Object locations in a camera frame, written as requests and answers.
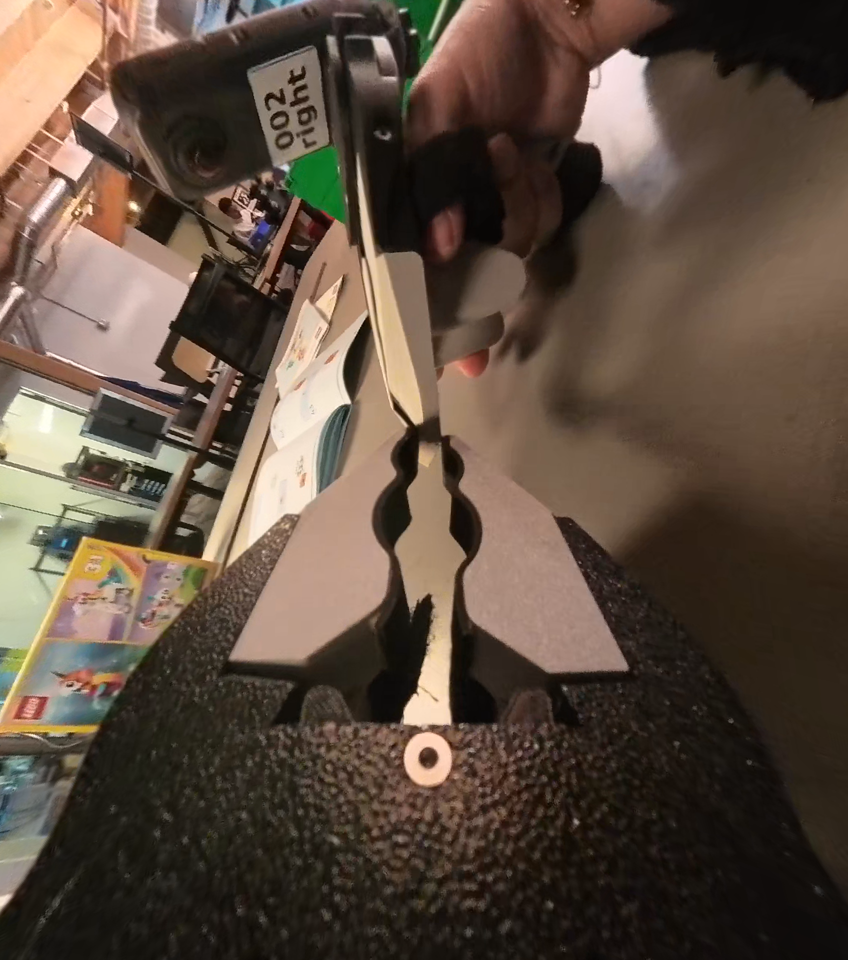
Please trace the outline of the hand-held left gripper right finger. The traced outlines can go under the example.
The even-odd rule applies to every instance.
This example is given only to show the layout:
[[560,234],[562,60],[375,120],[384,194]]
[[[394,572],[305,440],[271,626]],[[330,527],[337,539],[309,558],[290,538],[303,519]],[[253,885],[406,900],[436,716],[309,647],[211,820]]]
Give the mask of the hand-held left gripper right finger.
[[496,722],[514,697],[619,680],[630,666],[559,522],[456,437],[444,438],[454,573],[451,715]]

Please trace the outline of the person's right forearm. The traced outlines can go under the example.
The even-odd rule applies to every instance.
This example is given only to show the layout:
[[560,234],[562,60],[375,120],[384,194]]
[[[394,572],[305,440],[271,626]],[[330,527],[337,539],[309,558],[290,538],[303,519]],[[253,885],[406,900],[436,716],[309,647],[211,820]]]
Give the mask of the person's right forearm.
[[629,48],[713,57],[718,75],[780,73],[815,102],[848,93],[848,1],[668,1],[668,20]]

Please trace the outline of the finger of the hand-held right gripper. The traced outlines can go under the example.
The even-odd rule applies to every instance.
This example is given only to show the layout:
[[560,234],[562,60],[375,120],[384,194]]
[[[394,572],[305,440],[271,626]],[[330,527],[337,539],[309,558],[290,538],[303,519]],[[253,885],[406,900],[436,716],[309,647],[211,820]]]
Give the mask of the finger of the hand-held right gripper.
[[419,254],[367,245],[361,270],[387,398],[422,442],[442,439],[425,270]]
[[438,368],[495,346],[527,283],[524,260],[501,246],[462,246],[450,261],[425,263],[424,276]]

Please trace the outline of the black screen on pole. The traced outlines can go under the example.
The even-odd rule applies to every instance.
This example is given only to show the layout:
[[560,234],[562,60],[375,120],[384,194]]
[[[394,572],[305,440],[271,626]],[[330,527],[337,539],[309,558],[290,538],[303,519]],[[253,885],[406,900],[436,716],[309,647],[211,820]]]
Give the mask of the black screen on pole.
[[79,147],[121,174],[131,176],[134,173],[134,158],[127,147],[99,130],[82,116],[71,113],[70,121],[74,139]]

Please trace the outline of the person's right hand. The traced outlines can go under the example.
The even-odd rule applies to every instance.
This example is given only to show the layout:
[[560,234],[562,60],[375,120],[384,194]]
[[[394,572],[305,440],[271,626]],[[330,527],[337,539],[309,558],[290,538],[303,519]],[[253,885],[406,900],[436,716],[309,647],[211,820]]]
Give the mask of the person's right hand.
[[410,90],[406,147],[480,130],[502,196],[502,246],[526,258],[562,221],[542,143],[574,138],[591,72],[672,14],[653,1],[465,2]]

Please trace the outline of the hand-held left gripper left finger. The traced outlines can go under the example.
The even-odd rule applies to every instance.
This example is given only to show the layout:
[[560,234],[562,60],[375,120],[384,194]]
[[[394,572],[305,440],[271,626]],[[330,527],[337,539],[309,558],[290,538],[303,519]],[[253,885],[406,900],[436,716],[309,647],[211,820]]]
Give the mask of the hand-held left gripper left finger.
[[417,433],[400,431],[302,510],[238,635],[232,672],[333,688],[360,720],[403,719],[418,686],[418,629],[396,545],[417,474]]

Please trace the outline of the closed colourful instruction booklet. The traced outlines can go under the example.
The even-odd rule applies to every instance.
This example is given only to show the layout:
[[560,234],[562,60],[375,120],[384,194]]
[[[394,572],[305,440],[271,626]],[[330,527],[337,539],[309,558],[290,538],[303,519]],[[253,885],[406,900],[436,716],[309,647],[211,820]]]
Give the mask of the closed colourful instruction booklet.
[[322,309],[306,299],[298,312],[285,353],[275,369],[277,396],[282,400],[320,352],[330,330]]

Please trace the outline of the dark screen on stand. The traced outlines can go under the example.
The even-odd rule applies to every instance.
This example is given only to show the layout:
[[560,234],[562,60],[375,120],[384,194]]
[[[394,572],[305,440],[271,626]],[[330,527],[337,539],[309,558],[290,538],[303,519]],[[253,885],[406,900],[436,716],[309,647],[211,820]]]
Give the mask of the dark screen on stand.
[[174,413],[112,390],[99,390],[79,430],[81,438],[147,460],[160,454]]

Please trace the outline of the silver spiral ceiling duct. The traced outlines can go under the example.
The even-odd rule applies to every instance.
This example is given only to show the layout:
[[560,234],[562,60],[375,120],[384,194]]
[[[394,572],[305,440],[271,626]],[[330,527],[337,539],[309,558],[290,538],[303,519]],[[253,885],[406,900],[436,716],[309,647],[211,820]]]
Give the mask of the silver spiral ceiling duct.
[[26,211],[11,246],[11,278],[0,301],[0,339],[8,337],[19,323],[26,331],[33,328],[27,315],[43,270],[39,255],[52,250],[70,230],[80,197],[80,189],[70,180],[54,174]]

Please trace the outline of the black mesh office chair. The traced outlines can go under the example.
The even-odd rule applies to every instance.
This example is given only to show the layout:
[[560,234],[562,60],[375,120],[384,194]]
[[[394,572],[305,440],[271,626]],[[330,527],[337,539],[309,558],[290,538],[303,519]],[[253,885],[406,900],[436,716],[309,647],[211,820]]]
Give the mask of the black mesh office chair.
[[197,369],[175,360],[178,347],[189,342],[244,378],[262,383],[289,311],[286,303],[258,290],[230,261],[203,254],[155,360],[162,381],[196,387],[208,377],[208,364]]

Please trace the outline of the green plastic bin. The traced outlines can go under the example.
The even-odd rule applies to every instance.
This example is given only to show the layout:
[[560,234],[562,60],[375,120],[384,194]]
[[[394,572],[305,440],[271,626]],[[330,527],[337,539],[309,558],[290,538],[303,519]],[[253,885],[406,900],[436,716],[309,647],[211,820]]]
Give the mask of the green plastic bin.
[[[433,54],[442,33],[463,5],[462,1],[391,1],[407,11],[410,27],[417,34],[418,68]],[[346,222],[346,192],[333,146],[310,153],[289,165],[287,188],[291,194],[334,221]]]

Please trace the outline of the yellow lego set box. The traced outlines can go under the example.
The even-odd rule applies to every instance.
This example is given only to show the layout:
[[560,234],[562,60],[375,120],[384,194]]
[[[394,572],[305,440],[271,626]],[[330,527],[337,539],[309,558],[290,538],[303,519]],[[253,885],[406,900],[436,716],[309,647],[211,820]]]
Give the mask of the yellow lego set box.
[[0,734],[93,734],[219,570],[213,560],[83,537],[2,705]]

